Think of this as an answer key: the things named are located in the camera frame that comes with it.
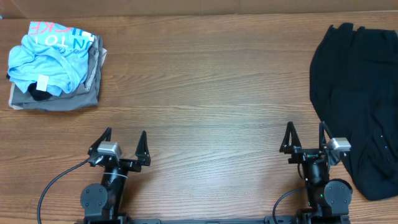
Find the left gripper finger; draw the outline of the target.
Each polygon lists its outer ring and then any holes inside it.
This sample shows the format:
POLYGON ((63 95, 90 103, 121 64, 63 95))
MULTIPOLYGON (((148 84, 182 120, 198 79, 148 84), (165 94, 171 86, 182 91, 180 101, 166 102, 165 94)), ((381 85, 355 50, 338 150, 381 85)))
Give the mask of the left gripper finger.
POLYGON ((135 155, 140 165, 150 166, 151 158, 149 154, 149 148, 147 145, 147 133, 145 131, 143 131, 140 136, 135 155))
POLYGON ((111 140, 111 132, 112 132, 112 128, 107 127, 105 129, 104 133, 89 147, 88 155, 92 155, 92 153, 96 152, 98 150, 99 145, 103 141, 110 141, 111 140))

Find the black t-shirt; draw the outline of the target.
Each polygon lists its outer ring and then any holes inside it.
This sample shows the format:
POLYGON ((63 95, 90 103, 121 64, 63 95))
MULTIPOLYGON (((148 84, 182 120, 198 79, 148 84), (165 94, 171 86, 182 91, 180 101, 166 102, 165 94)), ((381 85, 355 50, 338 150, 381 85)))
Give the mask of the black t-shirt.
POLYGON ((397 32, 330 26, 310 64, 310 101, 368 200, 397 196, 397 32))

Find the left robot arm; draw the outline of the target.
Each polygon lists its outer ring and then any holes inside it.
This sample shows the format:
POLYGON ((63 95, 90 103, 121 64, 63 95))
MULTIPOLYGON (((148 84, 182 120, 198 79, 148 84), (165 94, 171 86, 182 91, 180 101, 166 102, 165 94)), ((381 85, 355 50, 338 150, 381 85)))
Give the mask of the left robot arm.
POLYGON ((111 128, 90 146, 88 163, 104 168, 101 182, 86 186, 80 196, 85 210, 84 223, 133 223, 128 214, 119 211, 129 172, 140 172, 150 166, 147 133, 142 132, 136 151, 136 159, 123 159, 118 142, 111 140, 111 128))

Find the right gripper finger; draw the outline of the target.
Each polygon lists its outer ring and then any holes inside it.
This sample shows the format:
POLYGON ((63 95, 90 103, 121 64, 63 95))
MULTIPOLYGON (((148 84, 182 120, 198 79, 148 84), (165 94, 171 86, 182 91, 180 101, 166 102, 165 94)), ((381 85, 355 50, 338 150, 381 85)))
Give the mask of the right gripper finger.
POLYGON ((323 148, 324 146, 326 146, 326 136, 328 136, 329 139, 333 138, 326 122, 321 121, 319 124, 319 147, 320 148, 323 148))
POLYGON ((296 153, 301 149, 302 145, 295 129, 294 123, 289 121, 285 130, 285 135, 280 145, 279 152, 296 153))

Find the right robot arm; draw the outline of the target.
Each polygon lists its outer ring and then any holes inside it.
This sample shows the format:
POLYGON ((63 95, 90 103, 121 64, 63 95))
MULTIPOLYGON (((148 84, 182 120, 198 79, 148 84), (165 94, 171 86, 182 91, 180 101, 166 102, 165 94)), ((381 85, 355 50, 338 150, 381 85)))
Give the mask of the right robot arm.
POLYGON ((279 151, 289 154, 288 162, 296 164, 304 186, 281 196, 274 204, 272 218, 275 223, 276 208, 282 199, 301 190, 306 191, 308 208, 297 210, 291 222, 295 224, 343 224, 349 223, 349 205, 353 188, 343 179, 331 179, 330 168, 347 156, 351 144, 346 138, 332 136, 324 121, 319 123, 318 147, 302 147, 293 122, 289 121, 279 151))

